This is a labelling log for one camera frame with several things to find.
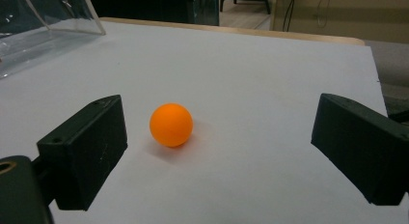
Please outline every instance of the chair leg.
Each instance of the chair leg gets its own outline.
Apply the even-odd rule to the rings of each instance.
[[[264,3],[265,3],[265,7],[267,9],[267,13],[271,14],[270,5],[268,4],[268,0],[264,0]]]
[[[223,3],[225,3],[225,0],[220,0],[220,13],[223,11]]]

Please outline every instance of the screw hole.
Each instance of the screw hole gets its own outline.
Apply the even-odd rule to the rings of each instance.
[[[105,103],[104,101],[98,100],[98,101],[94,101],[93,105],[102,105],[103,103]]]
[[[63,142],[63,138],[61,138],[61,137],[55,137],[54,139],[51,140],[51,142],[52,142],[53,144],[58,144],[58,143]]]
[[[9,172],[15,167],[15,165],[17,165],[15,162],[10,161],[0,163],[0,174]]]

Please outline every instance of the ping pong ball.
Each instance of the ping pong ball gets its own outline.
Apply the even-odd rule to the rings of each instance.
[[[176,103],[163,104],[150,116],[150,133],[159,144],[169,148],[185,143],[192,129],[189,111]]]

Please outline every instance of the transparent plastic box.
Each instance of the transparent plastic box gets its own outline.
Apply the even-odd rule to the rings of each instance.
[[[0,78],[104,34],[90,0],[0,0]]]

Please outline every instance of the wall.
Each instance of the wall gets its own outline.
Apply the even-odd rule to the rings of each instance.
[[[283,31],[290,1],[273,0],[271,30]],[[409,0],[294,0],[288,30],[409,43]]]

